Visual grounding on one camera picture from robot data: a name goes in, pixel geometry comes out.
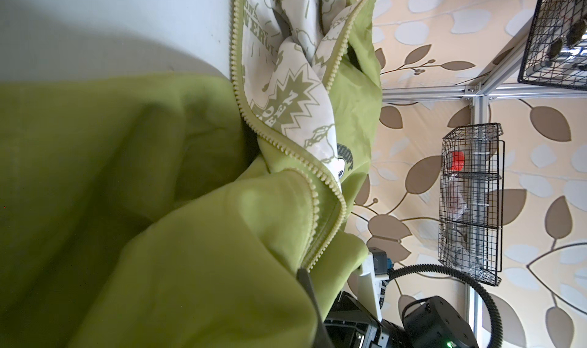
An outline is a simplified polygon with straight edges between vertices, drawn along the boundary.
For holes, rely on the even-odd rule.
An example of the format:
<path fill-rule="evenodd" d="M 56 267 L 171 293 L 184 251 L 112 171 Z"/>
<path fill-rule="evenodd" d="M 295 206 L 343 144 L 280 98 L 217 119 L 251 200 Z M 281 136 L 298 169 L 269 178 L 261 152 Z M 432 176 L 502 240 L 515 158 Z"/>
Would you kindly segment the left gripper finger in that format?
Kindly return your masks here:
<path fill-rule="evenodd" d="M 319 311 L 319 306 L 314 294 L 310 273 L 304 268 L 299 268 L 297 270 L 297 280 L 303 287 L 304 291 L 307 293 L 316 315 L 316 334 L 313 341 L 313 348 L 334 348 L 335 346 L 328 334 L 327 328 L 324 325 Z"/>

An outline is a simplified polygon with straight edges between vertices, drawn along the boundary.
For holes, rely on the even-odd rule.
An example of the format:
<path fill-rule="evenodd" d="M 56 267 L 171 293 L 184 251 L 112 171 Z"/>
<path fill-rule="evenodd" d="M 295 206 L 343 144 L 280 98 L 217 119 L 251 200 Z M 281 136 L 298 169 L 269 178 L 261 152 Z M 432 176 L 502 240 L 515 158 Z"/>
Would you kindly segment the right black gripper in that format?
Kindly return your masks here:
<path fill-rule="evenodd" d="M 334 347 L 412 347 L 401 326 L 379 321 L 347 291 L 341 291 L 324 321 Z"/>

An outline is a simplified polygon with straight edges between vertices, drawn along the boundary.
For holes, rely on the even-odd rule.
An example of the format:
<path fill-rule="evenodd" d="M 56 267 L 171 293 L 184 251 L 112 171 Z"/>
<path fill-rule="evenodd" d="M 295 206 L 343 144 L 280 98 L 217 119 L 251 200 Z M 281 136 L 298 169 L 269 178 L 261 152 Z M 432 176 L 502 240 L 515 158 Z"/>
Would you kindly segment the green jacket with cartoon print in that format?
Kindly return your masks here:
<path fill-rule="evenodd" d="M 1 345 L 313 347 L 367 256 L 376 0 L 232 0 L 229 77 L 1 85 Z"/>

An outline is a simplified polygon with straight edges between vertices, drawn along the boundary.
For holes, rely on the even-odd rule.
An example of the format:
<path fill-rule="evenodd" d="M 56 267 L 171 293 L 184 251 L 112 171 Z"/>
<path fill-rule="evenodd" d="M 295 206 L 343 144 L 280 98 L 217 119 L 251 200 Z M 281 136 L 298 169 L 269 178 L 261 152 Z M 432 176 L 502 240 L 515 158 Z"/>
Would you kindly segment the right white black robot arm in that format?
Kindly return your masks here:
<path fill-rule="evenodd" d="M 377 267 L 367 259 L 356 270 L 365 278 L 367 289 L 354 298 L 341 292 L 327 318 L 317 331 L 315 347 L 478 347 L 478 340 L 469 323 L 444 298 L 433 296 L 417 299 L 401 311 L 401 324 L 393 324 L 381 316 L 385 282 L 420 272 L 452 276 L 474 289 L 489 313 L 491 336 L 488 347 L 501 347 L 503 324 L 497 305 L 475 279 L 454 268 L 435 264 L 409 265 L 393 270 Z"/>

